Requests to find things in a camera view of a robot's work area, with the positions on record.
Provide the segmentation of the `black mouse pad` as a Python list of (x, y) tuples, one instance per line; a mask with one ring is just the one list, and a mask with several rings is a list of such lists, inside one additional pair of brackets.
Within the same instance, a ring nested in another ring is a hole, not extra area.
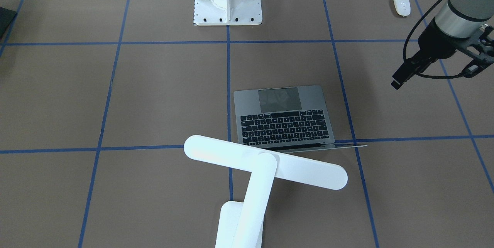
[(15, 10), (0, 8), (0, 39), (5, 41), (10, 35), (11, 30), (16, 20), (18, 12)]

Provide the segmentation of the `grey laptop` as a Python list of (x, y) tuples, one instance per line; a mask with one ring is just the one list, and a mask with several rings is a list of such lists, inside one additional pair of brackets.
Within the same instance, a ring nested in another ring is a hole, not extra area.
[(238, 143), (282, 153), (354, 148), (337, 143), (321, 86), (233, 93)]

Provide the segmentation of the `white desk lamp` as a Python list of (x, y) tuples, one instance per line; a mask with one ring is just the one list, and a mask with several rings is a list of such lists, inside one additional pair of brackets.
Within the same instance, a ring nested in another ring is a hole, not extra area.
[(264, 215), (275, 178), (331, 190), (344, 188), (348, 181), (347, 172), (337, 164), (206, 136), (188, 137), (183, 148), (192, 160), (250, 172), (244, 200), (221, 207), (217, 248), (262, 246)]

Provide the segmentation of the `white mouse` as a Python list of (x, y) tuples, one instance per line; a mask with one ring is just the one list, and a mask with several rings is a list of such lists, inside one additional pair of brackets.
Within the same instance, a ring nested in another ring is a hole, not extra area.
[(411, 5), (409, 0), (393, 0), (395, 11), (399, 16), (407, 17), (411, 14)]

